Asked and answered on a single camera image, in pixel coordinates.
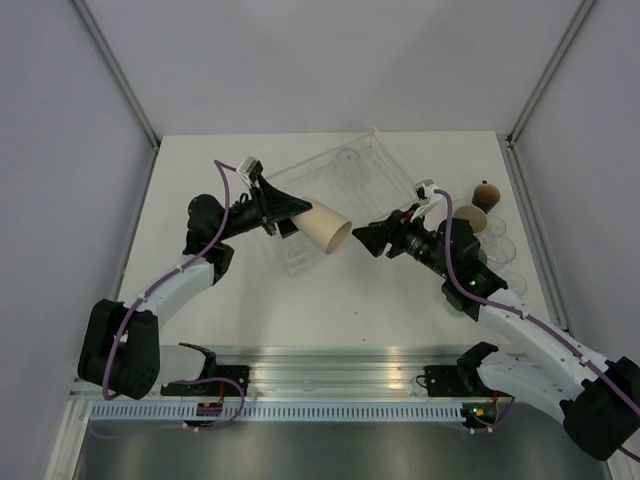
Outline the peach cup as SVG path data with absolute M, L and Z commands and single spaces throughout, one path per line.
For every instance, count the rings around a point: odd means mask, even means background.
M 309 202 L 312 208 L 293 216 L 293 224 L 322 253 L 331 255 L 351 232 L 352 221 L 321 202 Z

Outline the white wire dish rack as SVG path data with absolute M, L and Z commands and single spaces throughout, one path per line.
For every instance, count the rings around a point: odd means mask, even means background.
M 267 180 L 293 196 L 306 197 L 336 210 L 354 228 L 386 218 L 417 201 L 405 163 L 397 159 L 376 129 L 359 133 L 284 134 L 278 137 L 280 167 L 268 161 Z M 355 148 L 361 156 L 361 179 L 344 184 L 335 175 L 336 152 Z

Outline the beige plastic cup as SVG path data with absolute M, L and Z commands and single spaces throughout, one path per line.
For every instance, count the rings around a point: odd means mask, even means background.
M 482 234 L 488 226 L 488 217 L 484 211 L 474 205 L 462 205 L 454 210 L 453 217 L 469 222 L 473 234 Z

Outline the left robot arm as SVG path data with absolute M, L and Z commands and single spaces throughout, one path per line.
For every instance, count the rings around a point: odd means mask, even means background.
M 161 372 L 161 327 L 227 273 L 234 249 L 224 241 L 258 228 L 273 235 L 280 224 L 296 232 L 292 218 L 311 209 L 310 201 L 276 189 L 262 175 L 234 203 L 229 195 L 223 202 L 210 194 L 193 198 L 178 264 L 130 301 L 102 299 L 93 306 L 77 376 L 101 387 L 107 400 L 145 397 Z

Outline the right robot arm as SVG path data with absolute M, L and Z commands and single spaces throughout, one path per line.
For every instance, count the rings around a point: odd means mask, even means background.
M 506 281 L 480 259 L 470 223 L 453 218 L 428 231 L 408 211 L 357 228 L 354 237 L 375 257 L 406 254 L 444 280 L 455 310 L 508 339 L 533 360 L 520 366 L 498 347 L 479 343 L 458 360 L 459 388 L 507 394 L 558 421 L 590 457 L 606 461 L 639 430 L 639 367 L 591 350 L 539 319 Z

